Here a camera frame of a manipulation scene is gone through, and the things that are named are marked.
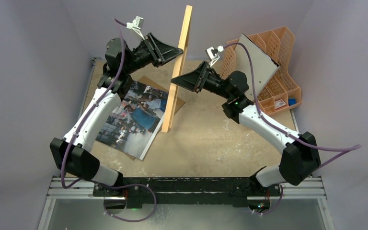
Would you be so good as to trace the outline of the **light wooden picture frame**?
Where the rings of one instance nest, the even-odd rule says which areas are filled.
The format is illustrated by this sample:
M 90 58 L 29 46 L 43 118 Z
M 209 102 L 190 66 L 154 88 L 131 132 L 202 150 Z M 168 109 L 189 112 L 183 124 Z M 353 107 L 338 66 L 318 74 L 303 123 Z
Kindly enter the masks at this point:
M 181 48 L 184 53 L 180 55 L 174 64 L 172 71 L 172 78 L 178 77 L 183 72 L 183 66 L 186 60 L 186 54 L 188 51 L 188 42 L 189 42 L 189 33 L 191 27 L 191 19 L 192 19 L 192 5 L 186 5 L 186 9 L 184 12 L 184 19 L 182 23 L 182 29 L 179 39 L 178 47 Z M 171 83 L 169 87 L 168 100 L 166 105 L 166 111 L 164 113 L 164 120 L 161 127 L 161 132 L 167 133 L 172 127 L 173 118 L 175 114 L 176 104 L 178 101 L 178 86 Z

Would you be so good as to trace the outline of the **printed street photo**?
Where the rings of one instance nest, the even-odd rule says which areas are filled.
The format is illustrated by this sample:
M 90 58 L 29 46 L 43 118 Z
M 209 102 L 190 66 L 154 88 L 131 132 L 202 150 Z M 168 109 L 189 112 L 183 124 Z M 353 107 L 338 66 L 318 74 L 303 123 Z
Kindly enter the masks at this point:
M 96 137 L 113 149 L 143 160 L 164 117 L 168 93 L 134 81 Z

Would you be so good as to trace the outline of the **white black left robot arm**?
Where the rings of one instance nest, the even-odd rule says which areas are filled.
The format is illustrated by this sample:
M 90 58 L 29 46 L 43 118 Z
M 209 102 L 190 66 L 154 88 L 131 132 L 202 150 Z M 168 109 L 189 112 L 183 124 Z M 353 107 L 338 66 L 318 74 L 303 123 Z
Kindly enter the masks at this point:
M 123 192 L 123 174 L 103 164 L 91 154 L 93 144 L 110 112 L 119 106 L 133 84 L 131 73 L 152 64 L 160 67 L 183 54 L 181 48 L 168 45 L 152 33 L 144 36 L 136 48 L 130 49 L 122 37 L 106 45 L 103 75 L 97 84 L 93 99 L 71 130 L 62 138 L 50 142 L 55 164 L 60 169 L 63 188 L 67 173 L 78 180 L 94 181 L 105 185 L 112 196 Z

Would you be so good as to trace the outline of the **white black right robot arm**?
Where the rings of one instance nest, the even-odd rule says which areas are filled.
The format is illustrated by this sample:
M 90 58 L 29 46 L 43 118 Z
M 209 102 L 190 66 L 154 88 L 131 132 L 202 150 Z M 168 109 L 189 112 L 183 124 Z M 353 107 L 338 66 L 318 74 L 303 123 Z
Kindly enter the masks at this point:
M 222 108 L 229 119 L 250 128 L 281 153 L 278 165 L 263 167 L 252 175 L 250 189 L 254 194 L 261 195 L 274 184 L 297 186 L 319 168 L 321 161 L 315 136 L 289 129 L 259 112 L 258 105 L 245 95 L 249 89 L 245 73 L 236 70 L 223 79 L 203 61 L 195 70 L 171 82 L 192 92 L 205 89 L 225 98 Z

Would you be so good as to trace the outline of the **white board in organizer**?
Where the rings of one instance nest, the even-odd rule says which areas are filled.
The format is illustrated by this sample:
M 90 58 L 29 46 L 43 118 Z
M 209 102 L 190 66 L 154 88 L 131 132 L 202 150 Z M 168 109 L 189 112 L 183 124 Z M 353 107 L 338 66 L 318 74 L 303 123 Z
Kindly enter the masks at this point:
M 235 46 L 236 70 L 245 73 L 249 86 L 245 95 L 254 101 L 253 93 L 258 95 L 263 90 L 279 69 L 279 65 L 246 35 L 242 34 L 238 42 L 243 44 L 247 51 L 241 45 Z

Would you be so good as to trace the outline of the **red white card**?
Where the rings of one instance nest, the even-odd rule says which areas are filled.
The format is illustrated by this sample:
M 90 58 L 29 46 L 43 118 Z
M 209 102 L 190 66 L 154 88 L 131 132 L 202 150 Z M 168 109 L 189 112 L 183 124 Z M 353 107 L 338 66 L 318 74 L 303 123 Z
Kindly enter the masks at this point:
M 274 102 L 275 110 L 280 109 L 280 108 L 282 108 L 286 105 L 287 105 L 287 103 L 283 99 L 278 99 Z

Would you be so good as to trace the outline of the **orange plastic file organizer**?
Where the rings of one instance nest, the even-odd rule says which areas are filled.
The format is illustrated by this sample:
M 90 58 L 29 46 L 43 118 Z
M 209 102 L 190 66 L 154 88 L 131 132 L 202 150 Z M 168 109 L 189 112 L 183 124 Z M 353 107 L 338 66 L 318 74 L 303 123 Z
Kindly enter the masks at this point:
M 295 41 L 294 34 L 286 26 L 282 26 L 247 37 L 279 65 L 277 72 L 257 95 L 260 109 L 265 114 L 273 116 L 279 112 L 298 107 L 302 103 L 301 88 L 288 72 L 288 65 Z M 289 106 L 289 98 L 296 98 L 298 103 Z M 274 102 L 278 99 L 283 99 L 287 105 L 275 110 Z

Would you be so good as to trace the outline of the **blue box in organizer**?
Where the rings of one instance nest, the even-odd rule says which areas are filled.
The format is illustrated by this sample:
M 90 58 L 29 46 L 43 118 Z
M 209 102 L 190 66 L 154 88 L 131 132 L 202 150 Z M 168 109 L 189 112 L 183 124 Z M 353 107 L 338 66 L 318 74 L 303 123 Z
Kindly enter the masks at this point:
M 296 99 L 296 98 L 289 98 L 289 99 L 288 99 L 288 105 L 289 105 L 289 106 L 295 105 L 295 104 L 297 104 L 297 103 L 298 103 L 298 101 L 297 101 L 297 99 Z

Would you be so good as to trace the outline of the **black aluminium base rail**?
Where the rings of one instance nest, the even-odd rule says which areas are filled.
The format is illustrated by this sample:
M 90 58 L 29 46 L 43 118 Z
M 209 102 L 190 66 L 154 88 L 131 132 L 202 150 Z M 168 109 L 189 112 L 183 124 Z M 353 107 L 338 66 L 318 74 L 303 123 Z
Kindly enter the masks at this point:
M 142 208 L 143 205 L 231 205 L 264 212 L 283 199 L 325 199 L 321 178 L 308 178 L 299 185 L 281 183 L 268 188 L 252 186 L 248 177 L 126 177 L 128 188 L 110 189 L 78 181 L 69 189 L 53 178 L 49 199 L 98 199 L 112 208 Z

